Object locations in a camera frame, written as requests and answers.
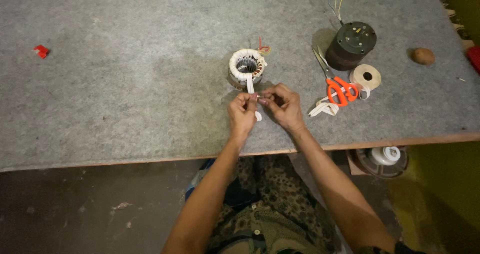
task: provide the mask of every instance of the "potato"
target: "potato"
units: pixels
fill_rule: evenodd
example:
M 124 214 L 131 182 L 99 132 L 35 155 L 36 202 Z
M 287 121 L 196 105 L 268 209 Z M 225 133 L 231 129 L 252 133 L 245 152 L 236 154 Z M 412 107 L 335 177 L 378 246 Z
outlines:
M 430 65 L 435 62 L 435 55 L 428 48 L 416 48 L 412 53 L 412 59 L 419 64 Z

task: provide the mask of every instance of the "scissor handle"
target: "scissor handle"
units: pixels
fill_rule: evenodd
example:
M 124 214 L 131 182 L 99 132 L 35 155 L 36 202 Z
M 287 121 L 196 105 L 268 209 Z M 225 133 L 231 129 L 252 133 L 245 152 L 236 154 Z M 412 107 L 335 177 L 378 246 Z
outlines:
M 355 100 L 357 98 L 357 96 L 359 95 L 359 91 L 357 90 L 357 87 L 355 87 L 353 85 L 350 85 L 350 83 L 347 83 L 347 82 L 343 81 L 338 76 L 334 77 L 333 80 L 337 81 L 340 85 L 342 85 L 345 88 L 345 95 L 350 102 Z M 355 92 L 355 95 L 352 95 L 350 93 L 350 89 L 353 89 L 353 91 Z
M 345 95 L 343 95 L 343 92 L 340 86 L 337 83 L 333 82 L 330 78 L 327 78 L 326 81 L 328 84 L 327 96 L 328 96 L 328 100 L 330 100 L 330 103 L 337 104 L 339 107 L 346 106 L 348 104 L 347 99 L 345 99 Z M 340 103 L 333 101 L 331 89 L 336 91 L 336 95 L 338 96 Z

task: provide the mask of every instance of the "hand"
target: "hand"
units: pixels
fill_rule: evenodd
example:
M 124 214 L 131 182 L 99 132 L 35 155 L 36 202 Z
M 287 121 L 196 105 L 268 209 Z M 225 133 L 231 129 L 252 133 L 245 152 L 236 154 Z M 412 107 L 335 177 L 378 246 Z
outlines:
M 254 128 L 257 118 L 257 93 L 239 93 L 228 105 L 230 139 L 244 142 Z
M 264 98 L 258 101 L 273 112 L 273 116 L 285 130 L 293 133 L 305 128 L 298 93 L 290 90 L 285 84 L 278 83 L 261 94 Z

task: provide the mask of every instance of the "right hand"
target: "right hand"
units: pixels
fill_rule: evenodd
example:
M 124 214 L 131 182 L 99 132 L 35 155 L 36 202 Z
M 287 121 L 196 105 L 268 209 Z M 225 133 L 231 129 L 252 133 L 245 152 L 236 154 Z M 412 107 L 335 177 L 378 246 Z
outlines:
M 293 133 L 305 128 L 298 93 L 285 84 L 278 83 L 261 94 L 263 99 L 258 99 L 258 102 L 273 112 L 273 116 L 285 130 Z

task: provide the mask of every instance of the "red object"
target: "red object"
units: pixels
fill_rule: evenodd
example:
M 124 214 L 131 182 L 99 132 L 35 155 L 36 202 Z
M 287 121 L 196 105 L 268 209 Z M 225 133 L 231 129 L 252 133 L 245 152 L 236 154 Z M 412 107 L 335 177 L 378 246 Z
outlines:
M 44 47 L 43 45 L 38 45 L 38 46 L 34 47 L 33 50 L 42 59 L 44 59 L 47 56 L 47 54 L 49 53 L 49 49 Z
M 473 65 L 473 68 L 480 74 L 480 47 L 469 48 L 466 56 Z

